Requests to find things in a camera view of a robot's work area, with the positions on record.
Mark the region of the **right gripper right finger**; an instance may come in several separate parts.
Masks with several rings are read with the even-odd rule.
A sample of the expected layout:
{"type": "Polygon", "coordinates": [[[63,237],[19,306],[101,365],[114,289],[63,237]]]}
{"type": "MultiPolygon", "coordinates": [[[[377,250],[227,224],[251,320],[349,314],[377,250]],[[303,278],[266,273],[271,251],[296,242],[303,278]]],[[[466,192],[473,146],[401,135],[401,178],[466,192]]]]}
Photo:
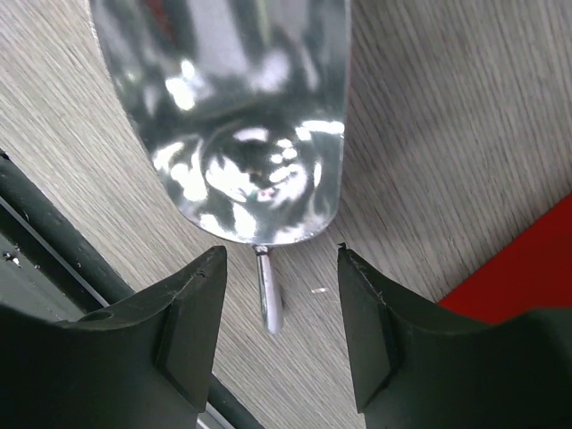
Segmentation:
{"type": "Polygon", "coordinates": [[[338,250],[357,411],[369,428],[568,428],[571,313],[455,314],[338,250]]]}

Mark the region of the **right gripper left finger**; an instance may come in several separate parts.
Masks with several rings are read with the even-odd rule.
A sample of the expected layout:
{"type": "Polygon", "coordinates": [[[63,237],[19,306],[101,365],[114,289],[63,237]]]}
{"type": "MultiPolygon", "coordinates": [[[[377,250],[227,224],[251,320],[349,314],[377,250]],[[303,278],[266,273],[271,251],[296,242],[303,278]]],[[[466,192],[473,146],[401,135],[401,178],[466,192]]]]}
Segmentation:
{"type": "Polygon", "coordinates": [[[76,322],[1,310],[4,428],[192,428],[206,408],[227,284],[215,246],[76,322]]]}

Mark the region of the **metal scoop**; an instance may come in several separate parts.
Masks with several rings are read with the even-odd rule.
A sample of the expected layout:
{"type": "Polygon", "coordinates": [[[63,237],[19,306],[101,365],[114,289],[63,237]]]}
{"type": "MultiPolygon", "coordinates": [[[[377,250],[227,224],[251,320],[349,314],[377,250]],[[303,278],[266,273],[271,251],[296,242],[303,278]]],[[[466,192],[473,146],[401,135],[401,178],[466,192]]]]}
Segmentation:
{"type": "Polygon", "coordinates": [[[191,223],[257,256],[265,329],[283,324],[273,249],[338,213],[347,1],[89,3],[126,117],[191,223]]]}

